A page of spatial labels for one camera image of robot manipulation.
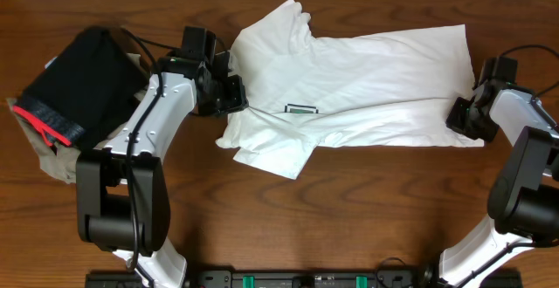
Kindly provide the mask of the white printed t-shirt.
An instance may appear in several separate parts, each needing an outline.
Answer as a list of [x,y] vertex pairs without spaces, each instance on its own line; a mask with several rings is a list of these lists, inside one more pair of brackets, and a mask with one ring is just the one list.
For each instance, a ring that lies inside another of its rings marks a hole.
[[231,51],[249,106],[228,117],[222,148],[295,179],[317,147],[477,147],[445,120],[471,94],[464,25],[317,38],[287,0],[244,28]]

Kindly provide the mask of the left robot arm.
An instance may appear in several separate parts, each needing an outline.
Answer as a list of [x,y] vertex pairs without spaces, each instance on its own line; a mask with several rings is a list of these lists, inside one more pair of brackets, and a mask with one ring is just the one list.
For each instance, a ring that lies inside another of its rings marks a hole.
[[183,120],[248,106],[229,51],[160,58],[126,126],[76,162],[80,238],[125,261],[127,270],[93,271],[87,287],[182,287],[187,260],[168,238],[169,194],[162,164]]

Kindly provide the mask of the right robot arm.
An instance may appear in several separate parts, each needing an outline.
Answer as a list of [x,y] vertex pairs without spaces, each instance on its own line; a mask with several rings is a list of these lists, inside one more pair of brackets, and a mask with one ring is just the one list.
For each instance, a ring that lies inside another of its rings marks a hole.
[[558,125],[532,91],[512,83],[484,83],[471,99],[457,99],[447,120],[454,131],[491,141],[502,131],[512,151],[487,200],[487,215],[426,270],[423,287],[502,287],[519,284],[497,270],[529,250],[558,245]]

